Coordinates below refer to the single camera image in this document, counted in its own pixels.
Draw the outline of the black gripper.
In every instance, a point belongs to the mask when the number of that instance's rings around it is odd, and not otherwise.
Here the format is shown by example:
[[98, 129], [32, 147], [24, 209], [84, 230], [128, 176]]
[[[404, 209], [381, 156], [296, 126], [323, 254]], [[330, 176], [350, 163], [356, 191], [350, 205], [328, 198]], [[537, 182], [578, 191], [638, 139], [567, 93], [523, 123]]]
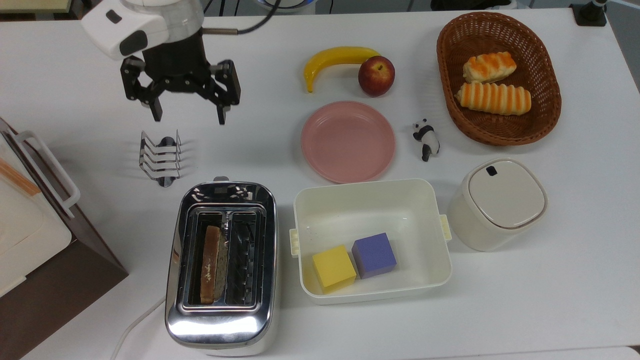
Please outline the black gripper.
[[[242, 89], [233, 60], [210, 66], [201, 30], [188, 38], [144, 50], [142, 56], [144, 61], [135, 55], [126, 57], [119, 71], [126, 98], [148, 107], [155, 122], [162, 121], [159, 96], [163, 91], [201, 95], [215, 105], [221, 126], [226, 124], [231, 106], [240, 103]], [[139, 80], [144, 71], [151, 78], [148, 86], [142, 86]]]

